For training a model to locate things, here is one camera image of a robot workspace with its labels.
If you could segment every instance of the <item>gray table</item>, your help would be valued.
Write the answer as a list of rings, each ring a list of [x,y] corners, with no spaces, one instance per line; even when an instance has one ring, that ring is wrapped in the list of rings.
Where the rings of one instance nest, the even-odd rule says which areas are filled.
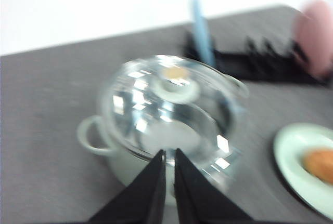
[[[297,12],[288,7],[212,19],[218,49],[243,50],[263,36],[283,51]],[[105,160],[83,150],[75,129],[95,113],[100,84],[121,63],[153,54],[179,55],[189,25],[2,57],[2,223],[87,220],[123,186]],[[293,122],[333,128],[333,90],[309,85],[246,83],[247,128],[232,142],[244,152],[227,195],[260,220],[328,223],[282,184],[274,169],[274,134]],[[177,223],[166,207],[164,223]]]

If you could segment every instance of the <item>bread roll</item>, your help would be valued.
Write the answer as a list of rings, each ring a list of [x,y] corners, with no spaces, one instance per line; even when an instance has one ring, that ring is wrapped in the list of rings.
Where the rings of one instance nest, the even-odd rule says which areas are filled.
[[[333,149],[318,149],[304,156],[304,167],[312,175],[333,184]]]

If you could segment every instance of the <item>pink object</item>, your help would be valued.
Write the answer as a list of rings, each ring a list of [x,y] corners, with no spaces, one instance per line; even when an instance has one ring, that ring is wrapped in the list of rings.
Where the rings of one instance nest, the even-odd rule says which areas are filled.
[[[329,5],[321,0],[308,4],[295,20],[294,40],[309,62],[297,61],[314,77],[325,77],[333,64],[333,15]]]

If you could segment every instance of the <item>pot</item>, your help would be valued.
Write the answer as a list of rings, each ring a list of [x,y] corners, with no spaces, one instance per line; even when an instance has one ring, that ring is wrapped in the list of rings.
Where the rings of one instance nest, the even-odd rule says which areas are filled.
[[[227,186],[239,155],[228,139],[241,122],[247,95],[242,82],[197,61],[167,55],[136,59],[105,83],[99,114],[79,124],[78,140],[89,152],[105,156],[125,186],[165,150],[165,203],[175,205],[177,148],[218,188]],[[87,138],[92,125],[105,148]]]

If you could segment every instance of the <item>plate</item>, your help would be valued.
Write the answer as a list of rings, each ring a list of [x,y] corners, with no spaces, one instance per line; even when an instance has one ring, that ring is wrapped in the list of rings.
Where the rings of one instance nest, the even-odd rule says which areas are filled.
[[[297,123],[281,129],[274,140],[274,156],[282,175],[307,204],[333,219],[333,185],[308,173],[302,165],[310,150],[333,149],[333,130]]]

